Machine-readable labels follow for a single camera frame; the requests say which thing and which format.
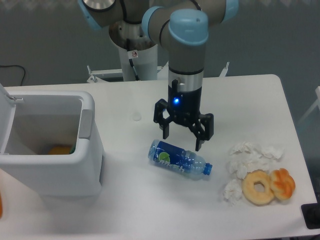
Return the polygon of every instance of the cable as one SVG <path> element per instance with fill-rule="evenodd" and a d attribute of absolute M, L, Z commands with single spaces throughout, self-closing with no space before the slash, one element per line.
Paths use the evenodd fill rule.
<path fill-rule="evenodd" d="M 25 80 L 25 76 L 26 76 L 26 69 L 21 65 L 0 65 L 0 68 L 11 68 L 11 67 L 17 67 L 17 68 L 20 68 L 20 69 L 23 70 L 23 77 L 22 77 L 21 82 L 20 82 L 20 86 L 23 86 L 24 80 Z"/>

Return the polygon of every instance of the water bottle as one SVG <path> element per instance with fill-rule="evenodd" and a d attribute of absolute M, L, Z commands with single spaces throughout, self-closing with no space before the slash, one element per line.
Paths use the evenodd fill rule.
<path fill-rule="evenodd" d="M 202 174 L 210 175 L 212 165 L 206 163 L 203 157 L 192 151 L 186 151 L 160 140 L 154 140 L 151 144 L 148 158 L 164 167 L 183 173 L 194 178 Z"/>

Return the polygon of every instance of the white tissue paper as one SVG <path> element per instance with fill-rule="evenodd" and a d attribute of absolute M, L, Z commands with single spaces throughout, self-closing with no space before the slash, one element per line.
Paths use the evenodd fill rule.
<path fill-rule="evenodd" d="M 285 155 L 285 148 L 284 147 L 275 147 L 275 146 L 267 146 L 263 147 L 261 153 L 267 159 L 274 159 L 280 160 Z"/>
<path fill-rule="evenodd" d="M 231 206 L 242 197 L 242 188 L 237 179 L 232 179 L 224 188 L 223 196 Z"/>
<path fill-rule="evenodd" d="M 284 156 L 284 148 L 267 146 L 261 147 L 257 143 L 244 141 L 235 145 L 230 155 L 238 155 L 229 162 L 228 171 L 236 173 L 239 179 L 244 179 L 247 173 L 256 170 L 268 171 L 270 160 L 280 160 Z"/>

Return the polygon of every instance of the donut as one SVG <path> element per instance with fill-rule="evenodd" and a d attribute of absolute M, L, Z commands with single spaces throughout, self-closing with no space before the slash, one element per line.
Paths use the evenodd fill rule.
<path fill-rule="evenodd" d="M 287 200 L 291 198 L 296 189 L 296 183 L 288 170 L 280 168 L 270 173 L 270 188 L 279 200 Z"/>
<path fill-rule="evenodd" d="M 257 191 L 255 184 L 262 184 L 264 191 Z M 242 192 L 246 199 L 256 205 L 270 203 L 275 195 L 270 188 L 270 177 L 264 171 L 258 170 L 248 173 L 242 181 Z"/>

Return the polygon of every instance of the black object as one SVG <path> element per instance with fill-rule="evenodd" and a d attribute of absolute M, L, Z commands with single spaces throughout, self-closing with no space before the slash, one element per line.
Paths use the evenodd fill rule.
<path fill-rule="evenodd" d="M 190 129 L 196 137 L 196 151 L 214 135 L 214 115 L 200 113 L 201 90 L 200 87 L 194 91 L 178 92 L 178 80 L 172 81 L 172 87 L 168 87 L 168 102 L 160 99 L 154 108 L 153 121 L 159 123 L 163 139 L 169 136 L 171 122 Z M 167 110 L 169 117 L 164 118 L 164 110 Z"/>
<path fill-rule="evenodd" d="M 320 229 L 320 203 L 303 204 L 301 210 L 306 227 Z"/>

